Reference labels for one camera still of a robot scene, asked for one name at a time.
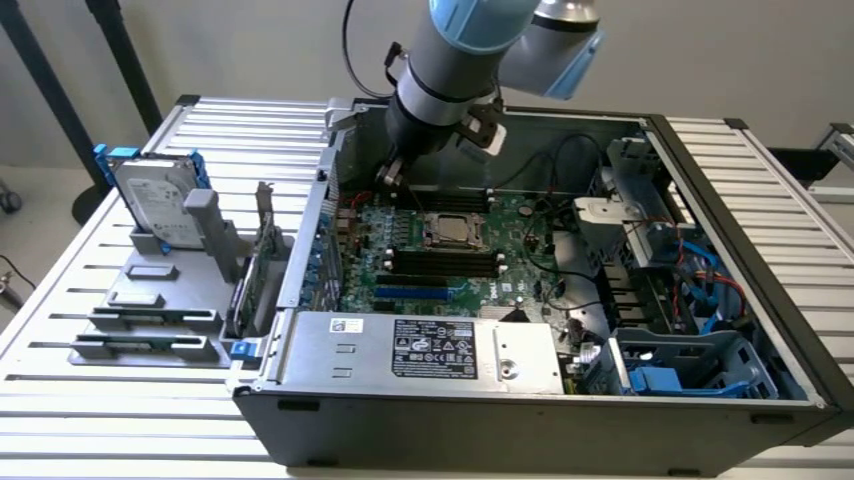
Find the gray side panel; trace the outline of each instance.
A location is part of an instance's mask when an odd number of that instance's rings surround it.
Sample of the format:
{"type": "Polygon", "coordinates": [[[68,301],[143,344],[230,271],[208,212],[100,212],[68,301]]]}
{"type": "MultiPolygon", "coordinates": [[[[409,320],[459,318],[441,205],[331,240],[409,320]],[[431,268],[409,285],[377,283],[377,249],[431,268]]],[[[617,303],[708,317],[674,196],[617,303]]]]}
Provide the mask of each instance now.
{"type": "Polygon", "coordinates": [[[824,417],[754,425],[754,412],[733,409],[281,399],[237,402],[274,460],[293,467],[716,476],[824,417]]]}

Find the white label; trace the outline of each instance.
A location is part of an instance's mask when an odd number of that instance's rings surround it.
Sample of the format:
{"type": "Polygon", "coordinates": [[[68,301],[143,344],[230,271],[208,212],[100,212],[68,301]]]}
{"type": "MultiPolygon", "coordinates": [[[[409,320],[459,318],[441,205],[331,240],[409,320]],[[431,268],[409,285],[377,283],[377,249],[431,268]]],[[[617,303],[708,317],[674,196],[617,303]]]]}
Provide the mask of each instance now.
{"type": "Polygon", "coordinates": [[[184,210],[184,195],[166,180],[131,178],[134,200],[151,233],[174,247],[202,248],[196,222],[184,210]]]}
{"type": "Polygon", "coordinates": [[[362,333],[361,318],[334,318],[330,322],[330,332],[333,333],[362,333]]]}

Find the white wall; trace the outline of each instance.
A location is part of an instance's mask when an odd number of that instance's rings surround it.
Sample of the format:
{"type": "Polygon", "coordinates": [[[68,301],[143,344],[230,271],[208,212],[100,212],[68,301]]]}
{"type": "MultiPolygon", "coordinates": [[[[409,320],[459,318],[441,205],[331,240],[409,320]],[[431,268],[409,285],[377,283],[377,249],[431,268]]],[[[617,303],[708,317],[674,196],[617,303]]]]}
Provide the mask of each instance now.
{"type": "MultiPolygon", "coordinates": [[[[22,0],[94,141],[140,144],[142,122],[83,0],[22,0]]],[[[341,58],[343,0],[123,0],[158,102],[182,93],[323,100],[358,95],[341,58]]],[[[407,43],[427,0],[358,0],[351,49],[382,89],[382,59],[407,43]]],[[[514,104],[742,117],[769,144],[806,146],[854,120],[850,0],[601,0],[605,48],[570,103],[514,104]]],[[[0,163],[76,158],[0,34],[0,163]]]]}

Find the black cable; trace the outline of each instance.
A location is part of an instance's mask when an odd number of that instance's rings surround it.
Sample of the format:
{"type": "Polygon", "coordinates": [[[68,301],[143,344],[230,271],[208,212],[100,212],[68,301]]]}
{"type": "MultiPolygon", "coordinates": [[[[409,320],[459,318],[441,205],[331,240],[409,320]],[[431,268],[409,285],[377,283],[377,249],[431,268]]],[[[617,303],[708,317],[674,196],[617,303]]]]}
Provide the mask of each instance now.
{"type": "Polygon", "coordinates": [[[15,266],[15,264],[12,263],[12,260],[10,260],[10,257],[7,257],[6,255],[0,255],[0,258],[3,260],[6,260],[6,263],[10,264],[10,267],[12,267],[12,270],[15,271],[15,274],[20,277],[22,280],[24,280],[24,282],[27,282],[27,284],[30,285],[30,287],[35,290],[36,289],[36,284],[32,283],[32,281],[24,276],[24,274],[22,273],[22,271],[18,269],[18,267],[15,266]]]}
{"type": "Polygon", "coordinates": [[[597,149],[597,171],[601,172],[602,169],[605,168],[605,151],[602,150],[602,145],[599,144],[599,142],[597,141],[597,139],[586,134],[586,133],[581,133],[581,132],[575,132],[575,133],[570,133],[567,134],[563,139],[561,139],[561,143],[558,144],[558,148],[555,150],[555,155],[553,157],[553,163],[551,163],[551,180],[550,183],[557,187],[558,184],[558,161],[561,160],[561,152],[563,151],[563,147],[570,143],[571,140],[575,140],[577,138],[583,138],[586,139],[590,143],[593,143],[595,149],[597,149]]]}
{"type": "Polygon", "coordinates": [[[559,312],[571,312],[574,310],[581,310],[582,308],[587,308],[587,307],[591,307],[594,305],[603,305],[602,300],[595,300],[593,302],[587,302],[583,305],[579,305],[578,307],[569,307],[567,308],[567,307],[561,307],[561,306],[555,305],[554,303],[551,303],[551,298],[549,298],[549,297],[551,297],[551,292],[554,291],[557,285],[558,284],[554,284],[551,286],[551,288],[549,289],[549,291],[546,292],[546,294],[543,295],[543,303],[547,304],[551,308],[554,308],[559,312]]]}
{"type": "Polygon", "coordinates": [[[529,263],[531,265],[534,265],[537,268],[539,268],[543,272],[549,272],[549,273],[555,273],[558,275],[570,275],[570,276],[575,276],[575,277],[581,277],[585,280],[597,283],[597,280],[587,274],[581,273],[581,272],[574,272],[571,270],[561,270],[558,268],[551,268],[547,267],[545,265],[542,265],[537,260],[534,260],[531,258],[531,254],[529,252],[529,249],[525,247],[525,238],[531,234],[531,231],[534,230],[534,225],[537,224],[537,220],[542,218],[542,215],[534,215],[531,217],[531,221],[529,223],[529,228],[525,231],[525,234],[522,235],[522,254],[525,255],[525,259],[529,261],[529,263]]]}
{"type": "Polygon", "coordinates": [[[514,174],[505,179],[505,181],[497,183],[493,188],[495,189],[502,188],[505,185],[513,182],[519,177],[519,175],[522,175],[522,172],[525,172],[525,170],[531,166],[531,163],[534,163],[534,160],[537,160],[537,158],[541,156],[546,157],[547,160],[551,160],[551,155],[549,155],[546,152],[534,153],[534,155],[529,157],[529,159],[525,161],[525,163],[519,167],[519,170],[517,170],[514,174]]]}
{"type": "Polygon", "coordinates": [[[365,83],[362,83],[362,80],[359,80],[357,72],[353,69],[353,62],[350,61],[350,47],[347,44],[347,26],[350,25],[350,12],[353,10],[353,2],[354,0],[347,0],[347,6],[345,7],[345,20],[342,21],[342,53],[345,55],[345,66],[347,67],[347,73],[350,74],[353,83],[357,84],[357,87],[359,87],[359,90],[362,90],[366,95],[382,99],[391,98],[391,95],[383,95],[382,93],[371,90],[365,85],[365,83]]]}
{"type": "Polygon", "coordinates": [[[561,151],[563,150],[563,147],[567,145],[570,140],[575,140],[577,138],[587,139],[587,141],[593,143],[594,147],[597,147],[597,163],[599,165],[599,169],[602,169],[602,167],[605,167],[605,151],[602,149],[602,145],[591,135],[582,132],[570,133],[563,137],[563,139],[561,140],[561,144],[558,145],[558,149],[555,150],[555,160],[561,158],[561,151]]]}
{"type": "Polygon", "coordinates": [[[551,161],[551,172],[550,172],[551,179],[549,181],[550,186],[551,184],[557,183],[558,159],[561,157],[561,151],[563,150],[563,147],[566,146],[569,141],[575,138],[586,138],[597,147],[597,165],[599,170],[602,170],[602,167],[605,166],[605,153],[602,151],[602,145],[599,145],[599,142],[591,135],[587,135],[586,133],[581,133],[581,132],[570,133],[561,139],[561,143],[558,144],[558,148],[555,150],[555,155],[550,155],[549,152],[543,152],[543,151],[535,152],[534,155],[531,155],[526,160],[526,162],[522,164],[519,169],[514,172],[514,174],[510,175],[510,177],[507,177],[507,179],[505,179],[502,182],[497,183],[493,188],[497,188],[497,189],[502,188],[505,185],[513,182],[519,177],[519,175],[522,175],[522,172],[525,172],[525,170],[531,166],[531,163],[534,163],[534,160],[537,160],[537,158],[539,158],[541,156],[546,157],[546,159],[551,161]]]}

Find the white floor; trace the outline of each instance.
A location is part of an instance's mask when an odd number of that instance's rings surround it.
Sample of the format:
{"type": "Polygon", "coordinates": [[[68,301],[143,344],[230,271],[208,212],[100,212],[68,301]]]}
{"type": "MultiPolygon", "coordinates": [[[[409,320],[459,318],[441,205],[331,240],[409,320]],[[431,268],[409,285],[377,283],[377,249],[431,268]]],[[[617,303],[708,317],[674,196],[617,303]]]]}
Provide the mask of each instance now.
{"type": "MultiPolygon", "coordinates": [[[[92,182],[83,169],[0,166],[0,177],[24,199],[19,212],[0,212],[0,254],[38,284],[80,230],[71,205],[92,182]]],[[[8,270],[0,260],[0,273],[8,270]]],[[[19,278],[12,279],[11,285],[22,297],[30,296],[30,286],[19,278]]],[[[12,317],[0,308],[0,331],[12,317]]]]}

